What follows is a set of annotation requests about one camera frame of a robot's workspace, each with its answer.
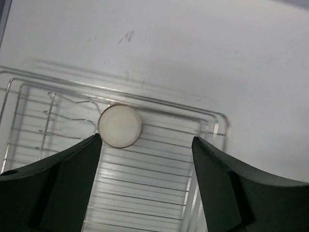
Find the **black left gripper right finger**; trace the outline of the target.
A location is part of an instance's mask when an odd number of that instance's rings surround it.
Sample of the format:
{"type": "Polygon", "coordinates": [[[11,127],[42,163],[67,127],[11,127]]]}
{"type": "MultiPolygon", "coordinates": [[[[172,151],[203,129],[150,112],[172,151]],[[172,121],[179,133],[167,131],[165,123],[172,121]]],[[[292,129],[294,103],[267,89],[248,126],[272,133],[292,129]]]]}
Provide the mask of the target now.
{"type": "Polygon", "coordinates": [[[309,185],[257,169],[200,137],[194,167],[210,232],[306,232],[309,185]]]}

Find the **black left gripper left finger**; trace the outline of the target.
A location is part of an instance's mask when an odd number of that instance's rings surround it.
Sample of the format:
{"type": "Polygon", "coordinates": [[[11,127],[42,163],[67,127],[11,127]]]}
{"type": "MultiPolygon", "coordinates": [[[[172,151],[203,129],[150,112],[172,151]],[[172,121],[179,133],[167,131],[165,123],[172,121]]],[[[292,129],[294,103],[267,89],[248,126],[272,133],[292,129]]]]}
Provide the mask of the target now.
{"type": "Polygon", "coordinates": [[[76,145],[0,175],[2,232],[80,232],[91,195],[102,139],[76,145]]]}

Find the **brown and white paper cup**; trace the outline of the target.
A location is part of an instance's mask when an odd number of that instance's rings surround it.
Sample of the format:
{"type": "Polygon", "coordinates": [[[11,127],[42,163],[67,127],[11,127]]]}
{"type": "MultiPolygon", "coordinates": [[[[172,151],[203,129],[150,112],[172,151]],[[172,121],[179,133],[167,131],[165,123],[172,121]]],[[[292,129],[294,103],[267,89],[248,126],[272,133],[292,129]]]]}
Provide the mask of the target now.
{"type": "Polygon", "coordinates": [[[101,113],[98,132],[108,146],[126,148],[139,139],[142,133],[142,119],[132,107],[115,104],[101,113]]]}

